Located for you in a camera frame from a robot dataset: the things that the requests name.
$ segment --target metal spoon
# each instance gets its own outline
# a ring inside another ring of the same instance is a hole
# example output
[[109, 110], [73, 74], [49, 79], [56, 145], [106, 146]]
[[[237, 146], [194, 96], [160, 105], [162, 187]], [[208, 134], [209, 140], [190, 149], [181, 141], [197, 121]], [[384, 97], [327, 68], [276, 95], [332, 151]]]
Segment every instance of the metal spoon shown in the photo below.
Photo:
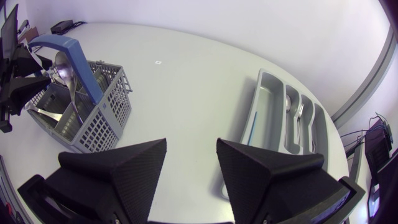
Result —
[[38, 113], [44, 114], [56, 121], [60, 121], [62, 114], [57, 114], [57, 113], [51, 113], [42, 109], [39, 109], [37, 107], [35, 107], [31, 102], [27, 102], [24, 106], [25, 110], [32, 110], [32, 111], [36, 111]]
[[67, 55], [64, 52], [58, 52], [55, 56], [55, 68], [57, 68], [58, 74], [68, 87], [70, 98], [72, 100], [73, 110], [75, 111], [76, 117], [79, 120], [80, 124], [83, 124], [83, 120], [79, 115], [75, 101], [77, 77], [75, 72], [73, 71], [72, 66], [70, 65]]

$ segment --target blue handle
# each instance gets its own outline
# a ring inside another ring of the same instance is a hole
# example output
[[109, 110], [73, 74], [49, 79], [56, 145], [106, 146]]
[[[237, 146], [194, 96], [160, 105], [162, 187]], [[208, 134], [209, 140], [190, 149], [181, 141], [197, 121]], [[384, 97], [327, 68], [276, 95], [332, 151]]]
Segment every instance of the blue handle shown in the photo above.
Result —
[[65, 52], [91, 102], [96, 105], [100, 103], [104, 94], [95, 80], [78, 40], [62, 35], [41, 35], [29, 43], [29, 47], [36, 46], [50, 47]]

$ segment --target monitor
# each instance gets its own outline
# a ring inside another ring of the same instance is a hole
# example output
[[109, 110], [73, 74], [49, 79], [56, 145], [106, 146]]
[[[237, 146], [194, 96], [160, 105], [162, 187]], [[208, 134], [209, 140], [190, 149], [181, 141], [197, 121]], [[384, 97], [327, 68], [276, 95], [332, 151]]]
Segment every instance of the monitor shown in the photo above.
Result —
[[1, 28], [2, 38], [2, 55], [3, 58], [11, 60], [18, 44], [18, 21], [17, 21], [18, 4], [15, 5], [10, 15]]
[[236, 224], [341, 223], [364, 195], [347, 177], [322, 169], [323, 156], [304, 156], [219, 139], [217, 155]]
[[43, 223], [147, 223], [166, 139], [89, 154], [62, 152], [61, 168], [18, 189]]

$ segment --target gray cutlery basket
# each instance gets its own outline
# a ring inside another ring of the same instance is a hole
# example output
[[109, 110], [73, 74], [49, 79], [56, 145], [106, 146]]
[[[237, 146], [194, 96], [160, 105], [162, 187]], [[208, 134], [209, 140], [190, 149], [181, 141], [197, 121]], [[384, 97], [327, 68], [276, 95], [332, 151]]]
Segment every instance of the gray cutlery basket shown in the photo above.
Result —
[[132, 92], [122, 66], [88, 62], [104, 97], [94, 105], [80, 83], [77, 84], [76, 106], [81, 125], [73, 110], [68, 88], [51, 83], [32, 99], [45, 111], [63, 114], [60, 121], [29, 110], [37, 124], [55, 140], [75, 152], [100, 152], [112, 149], [120, 139], [131, 112], [128, 93]]

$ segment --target cutlery tray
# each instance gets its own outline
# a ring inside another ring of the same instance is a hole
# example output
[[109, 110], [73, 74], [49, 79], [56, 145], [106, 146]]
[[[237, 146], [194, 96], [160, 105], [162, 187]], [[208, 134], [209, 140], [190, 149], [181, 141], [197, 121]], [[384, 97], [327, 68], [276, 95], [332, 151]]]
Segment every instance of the cutlery tray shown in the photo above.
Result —
[[77, 83], [76, 107], [83, 120], [77, 120], [68, 88], [51, 83], [31, 102], [45, 111], [60, 113], [59, 122], [29, 110], [37, 124], [54, 139], [75, 152], [100, 152], [112, 149], [120, 139], [131, 112], [128, 93], [132, 92], [122, 66], [88, 62], [104, 97], [94, 105]]
[[241, 143], [287, 154], [320, 153], [327, 161], [324, 109], [289, 83], [260, 70]]

